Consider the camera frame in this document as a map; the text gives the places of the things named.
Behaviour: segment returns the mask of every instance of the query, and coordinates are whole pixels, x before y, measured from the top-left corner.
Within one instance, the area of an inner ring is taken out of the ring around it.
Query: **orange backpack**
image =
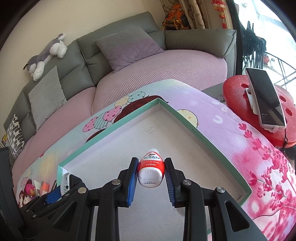
[[[172,5],[165,16],[163,27],[167,30],[190,29],[189,22],[180,3]]]

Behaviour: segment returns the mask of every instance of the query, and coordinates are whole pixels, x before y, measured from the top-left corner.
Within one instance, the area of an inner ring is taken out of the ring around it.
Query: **white bottle cap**
[[[146,188],[155,188],[161,184],[163,180],[163,174],[158,168],[144,167],[139,171],[138,179],[142,186]]]
[[[155,149],[155,148],[150,148],[148,152],[152,152],[152,151],[153,152],[156,152],[157,154],[159,154],[159,151],[157,149]]]

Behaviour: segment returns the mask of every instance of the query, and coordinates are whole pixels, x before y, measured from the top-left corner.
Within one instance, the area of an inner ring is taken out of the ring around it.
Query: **red bottle label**
[[[145,167],[155,167],[159,169],[164,176],[165,163],[162,158],[156,152],[149,152],[145,155],[138,165],[138,172]]]

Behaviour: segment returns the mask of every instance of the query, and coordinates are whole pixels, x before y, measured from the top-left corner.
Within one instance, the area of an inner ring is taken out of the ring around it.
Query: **sofa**
[[[130,26],[140,26],[166,51],[113,73],[94,41]],[[10,155],[14,184],[38,157],[75,126],[142,86],[171,78],[203,90],[224,82],[235,72],[235,42],[235,30],[160,30],[149,12],[119,20],[74,40],[62,59],[54,57],[45,65],[42,76],[57,66],[67,103],[36,131],[28,94],[40,80],[31,80],[4,122],[7,130],[16,113],[26,142],[16,160]]]

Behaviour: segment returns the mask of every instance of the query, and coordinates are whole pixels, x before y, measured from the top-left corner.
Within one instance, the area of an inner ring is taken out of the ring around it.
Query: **purple pillow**
[[[164,50],[139,26],[94,41],[114,72]]]

